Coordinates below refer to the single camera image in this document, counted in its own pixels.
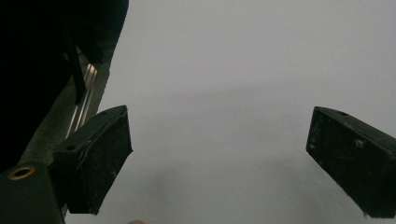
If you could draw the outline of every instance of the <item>bolt hole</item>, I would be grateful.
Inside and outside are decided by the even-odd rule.
[[[35,172],[35,167],[33,166],[25,166],[22,167],[18,170],[15,170],[14,172],[12,172],[8,178],[11,180],[19,180],[19,179],[23,179],[26,176],[31,175],[32,173]]]
[[[74,146],[74,145],[71,145],[71,146],[66,147],[66,150],[67,150],[67,151],[72,151],[72,150],[74,150],[74,149],[76,149],[76,146]]]

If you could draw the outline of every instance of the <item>white surface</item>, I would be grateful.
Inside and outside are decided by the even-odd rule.
[[[100,110],[134,152],[68,224],[394,223],[305,152],[315,105],[396,136],[395,1],[130,1]]]

